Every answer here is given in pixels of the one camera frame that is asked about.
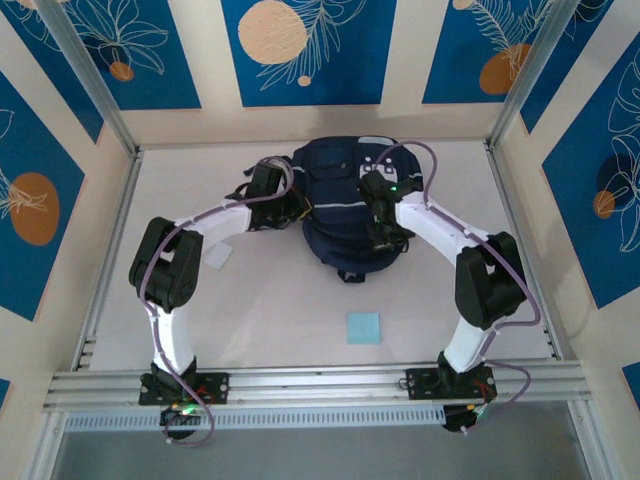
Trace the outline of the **aluminium table side rail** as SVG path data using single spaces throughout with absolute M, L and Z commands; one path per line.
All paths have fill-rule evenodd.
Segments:
M 118 208 L 111 225 L 110 235 L 104 259 L 102 261 L 94 293 L 85 315 L 84 323 L 80 330 L 74 355 L 71 360 L 70 370 L 76 371 L 81 367 L 85 345 L 95 337 L 98 321 L 100 320 L 104 303 L 107 298 L 109 285 L 120 250 L 122 234 L 134 196 L 135 187 L 139 178 L 144 153 L 138 149 L 131 161 L 125 176 L 125 181 L 120 192 Z
M 546 300 L 540 289 L 540 284 L 536 277 L 536 272 L 531 263 L 531 258 L 527 250 L 524 230 L 522 229 L 521 222 L 519 221 L 519 217 L 517 216 L 516 205 L 513 203 L 512 196 L 509 193 L 508 185 L 505 182 L 505 177 L 502 174 L 502 171 L 500 170 L 500 165 L 497 161 L 497 158 L 493 153 L 493 150 L 490 148 L 487 141 L 484 142 L 484 148 L 487 156 L 487 161 L 491 168 L 492 175 L 493 175 L 509 226 L 518 244 L 518 249 L 522 259 L 522 265 L 524 269 L 524 274 L 526 276 L 526 280 L 539 306 L 539 310 L 541 314 L 540 324 L 542 325 L 542 330 L 547 337 L 548 344 L 550 345 L 551 357 L 555 358 L 556 360 L 563 360 L 562 348 L 558 344 L 558 339 L 554 330 L 553 323 L 550 321 L 550 318 L 549 318 L 549 312 L 548 312 Z

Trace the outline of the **navy blue backpack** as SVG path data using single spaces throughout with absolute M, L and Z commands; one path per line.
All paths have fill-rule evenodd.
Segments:
M 410 150 L 388 137 L 334 136 L 314 139 L 284 159 L 293 170 L 292 188 L 312 205 L 302 221 L 304 238 L 343 282 L 362 283 L 404 253 L 374 250 L 369 234 L 373 215 L 358 184 L 378 170 L 396 183 L 413 179 L 422 186 L 421 166 Z

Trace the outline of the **small white card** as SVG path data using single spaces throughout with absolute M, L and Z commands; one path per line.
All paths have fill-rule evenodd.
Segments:
M 204 256 L 204 263 L 208 267 L 220 271 L 232 253 L 233 248 L 230 245 L 223 242 L 217 243 Z

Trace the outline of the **aluminium frame post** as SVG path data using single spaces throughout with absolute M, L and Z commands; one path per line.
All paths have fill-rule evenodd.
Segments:
M 120 109 L 79 34 L 56 0 L 33 0 L 51 36 L 99 114 L 112 130 L 129 158 L 135 159 L 138 145 Z
M 493 153 L 504 139 L 512 122 L 538 81 L 545 65 L 573 17 L 580 0 L 553 0 L 548 16 L 542 23 L 520 72 L 508 92 L 496 122 L 485 140 Z

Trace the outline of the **black base electronics box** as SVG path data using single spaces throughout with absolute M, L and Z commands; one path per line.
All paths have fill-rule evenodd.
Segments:
M 181 430 L 195 418 L 195 410 L 193 404 L 173 404 L 161 412 L 160 426 L 168 443 L 185 440 L 195 433 L 194 430 Z
M 465 434 L 473 428 L 485 413 L 487 404 L 448 405 L 444 407 L 445 423 L 443 428 L 451 433 Z

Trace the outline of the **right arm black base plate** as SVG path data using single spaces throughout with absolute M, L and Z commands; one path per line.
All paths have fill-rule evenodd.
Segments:
M 482 400 L 497 397 L 493 371 L 481 364 L 474 369 L 456 373 L 449 368 L 413 368 L 405 371 L 411 400 Z

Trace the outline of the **aluminium cross rail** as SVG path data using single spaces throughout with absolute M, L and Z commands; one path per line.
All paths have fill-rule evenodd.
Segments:
M 405 405 L 398 385 L 409 369 L 433 363 L 225 368 L 226 408 L 310 408 Z M 522 387 L 522 401 L 587 401 L 593 398 L 578 361 L 506 360 L 492 366 L 495 401 L 506 402 Z M 45 412 L 139 410 L 140 370 L 58 372 L 45 395 Z

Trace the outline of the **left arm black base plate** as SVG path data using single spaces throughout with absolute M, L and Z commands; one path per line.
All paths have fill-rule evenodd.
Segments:
M 138 403 L 141 406 L 170 406 L 194 403 L 193 396 L 172 376 L 145 373 L 141 376 Z M 196 373 L 186 383 L 206 404 L 226 404 L 230 375 L 227 373 Z

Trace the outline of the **light blue sticky note pad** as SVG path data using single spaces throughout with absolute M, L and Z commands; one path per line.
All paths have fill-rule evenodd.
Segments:
M 381 343 L 378 313 L 350 313 L 347 315 L 347 343 L 349 345 L 379 345 Z

